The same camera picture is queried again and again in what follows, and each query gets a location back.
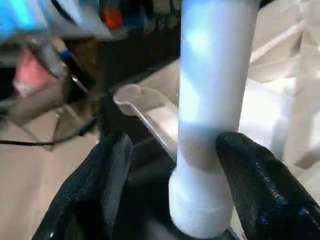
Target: white surface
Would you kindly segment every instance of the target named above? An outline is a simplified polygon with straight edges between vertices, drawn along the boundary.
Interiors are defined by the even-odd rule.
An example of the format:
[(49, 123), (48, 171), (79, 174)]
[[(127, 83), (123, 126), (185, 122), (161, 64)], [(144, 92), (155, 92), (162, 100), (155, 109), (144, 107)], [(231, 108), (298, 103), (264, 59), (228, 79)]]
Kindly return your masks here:
[[(57, 117), (42, 115), (28, 127), (48, 141)], [(86, 158), (96, 135), (60, 145), (54, 152), (41, 147), (0, 145), (0, 239), (30, 240), (63, 181)], [(32, 141), (20, 128), (9, 125), (1, 139)]]

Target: black cable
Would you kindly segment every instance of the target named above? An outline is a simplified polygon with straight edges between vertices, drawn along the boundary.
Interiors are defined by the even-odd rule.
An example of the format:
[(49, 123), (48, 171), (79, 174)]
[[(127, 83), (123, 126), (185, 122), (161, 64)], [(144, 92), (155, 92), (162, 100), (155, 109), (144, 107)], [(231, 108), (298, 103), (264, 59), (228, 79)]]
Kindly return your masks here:
[(67, 142), (75, 137), (82, 137), (87, 132), (89, 132), (96, 124), (97, 118), (94, 117), (88, 123), (83, 125), (78, 131), (74, 134), (64, 137), (62, 139), (56, 141), (48, 141), (48, 142), (27, 142), (27, 141), (11, 141), (11, 140), (0, 140), (0, 145), (17, 145), (17, 146), (26, 146), (26, 147), (33, 147), (33, 146), (54, 146), (56, 144), (61, 144)]

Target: white pvc pipe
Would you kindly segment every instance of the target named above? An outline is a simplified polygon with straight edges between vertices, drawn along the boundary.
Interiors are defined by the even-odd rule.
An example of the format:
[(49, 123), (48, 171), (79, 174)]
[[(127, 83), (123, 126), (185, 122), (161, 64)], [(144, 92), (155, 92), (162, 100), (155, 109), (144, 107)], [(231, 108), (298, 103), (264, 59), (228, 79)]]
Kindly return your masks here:
[(177, 167), (170, 214), (185, 234), (210, 239), (233, 202), (219, 163), (219, 133), (237, 131), (260, 0), (184, 0)]

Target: blue light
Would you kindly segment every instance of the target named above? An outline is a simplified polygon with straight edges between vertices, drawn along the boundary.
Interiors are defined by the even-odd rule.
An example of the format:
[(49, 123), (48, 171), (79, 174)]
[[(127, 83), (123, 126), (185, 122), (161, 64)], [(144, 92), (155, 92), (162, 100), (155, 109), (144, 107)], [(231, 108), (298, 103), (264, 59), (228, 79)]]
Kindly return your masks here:
[(32, 30), (35, 28), (35, 22), (29, 11), (25, 0), (9, 0), (13, 11), (15, 11), (16, 20), (23, 29)]

